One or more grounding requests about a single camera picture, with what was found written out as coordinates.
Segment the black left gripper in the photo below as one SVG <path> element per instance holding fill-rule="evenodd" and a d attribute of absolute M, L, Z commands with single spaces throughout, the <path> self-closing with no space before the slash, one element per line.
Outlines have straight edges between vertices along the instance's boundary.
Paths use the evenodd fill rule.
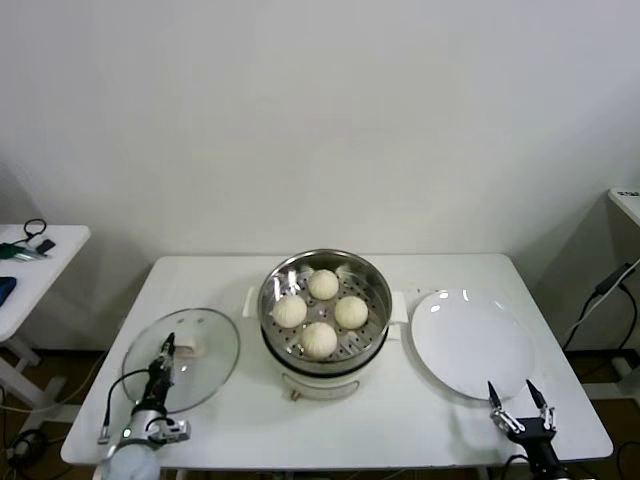
<path fill-rule="evenodd" d="M 172 370 L 175 355 L 175 333 L 171 332 L 148 368 L 148 380 L 144 387 L 141 408 L 166 413 L 166 399 L 172 387 Z"/>

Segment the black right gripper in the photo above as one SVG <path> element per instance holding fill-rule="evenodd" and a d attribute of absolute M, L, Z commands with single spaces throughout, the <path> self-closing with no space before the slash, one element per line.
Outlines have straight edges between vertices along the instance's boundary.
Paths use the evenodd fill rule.
<path fill-rule="evenodd" d="M 493 384 L 488 381 L 487 385 L 491 420 L 506 433 L 510 441 L 525 450 L 530 467 L 559 467 L 560 461 L 552 447 L 552 440 L 557 431 L 555 408 L 548 405 L 542 392 L 529 379 L 526 380 L 530 395 L 539 410 L 539 417 L 517 420 L 504 409 Z"/>

